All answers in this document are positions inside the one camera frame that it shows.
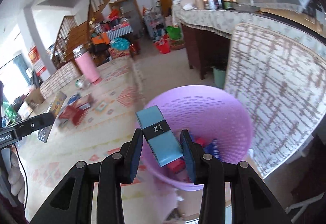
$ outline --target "chair backrest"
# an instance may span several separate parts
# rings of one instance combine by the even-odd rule
[[[58,92],[63,86],[79,76],[80,74],[72,62],[63,65],[40,86],[40,92],[43,98],[49,98],[52,94]]]
[[[225,91],[251,116],[254,161],[265,178],[323,118],[326,61],[284,35],[241,23],[232,35]]]

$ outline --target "light blue rolled strap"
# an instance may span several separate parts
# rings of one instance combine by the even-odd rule
[[[141,129],[147,128],[164,120],[160,109],[156,105],[138,111],[136,116]],[[152,152],[160,167],[173,162],[183,155],[182,147],[171,130],[149,139],[147,143],[152,149]]]

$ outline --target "black cable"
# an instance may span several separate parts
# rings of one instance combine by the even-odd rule
[[[25,199],[25,206],[24,206],[24,209],[26,209],[26,205],[27,205],[27,198],[28,198],[28,184],[27,184],[27,174],[26,174],[26,171],[25,171],[25,168],[24,166],[22,165],[22,161],[20,160],[19,158],[19,154],[18,154],[18,149],[16,147],[16,144],[14,143],[14,146],[15,146],[15,149],[16,149],[16,152],[17,152],[17,157],[18,157],[18,160],[22,166],[22,169],[24,170],[24,173],[25,173],[25,179],[26,179],[26,199]]]

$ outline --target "pink thermos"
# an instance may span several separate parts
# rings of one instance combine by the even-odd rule
[[[75,61],[80,68],[81,72],[85,75],[85,78],[90,82],[97,81],[100,75],[96,69],[96,66],[92,60],[89,52],[84,48],[84,45],[80,45],[73,50]]]

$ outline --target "green plastic bag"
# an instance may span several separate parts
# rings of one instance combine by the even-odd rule
[[[168,26],[166,31],[172,40],[181,39],[181,30],[179,27]]]

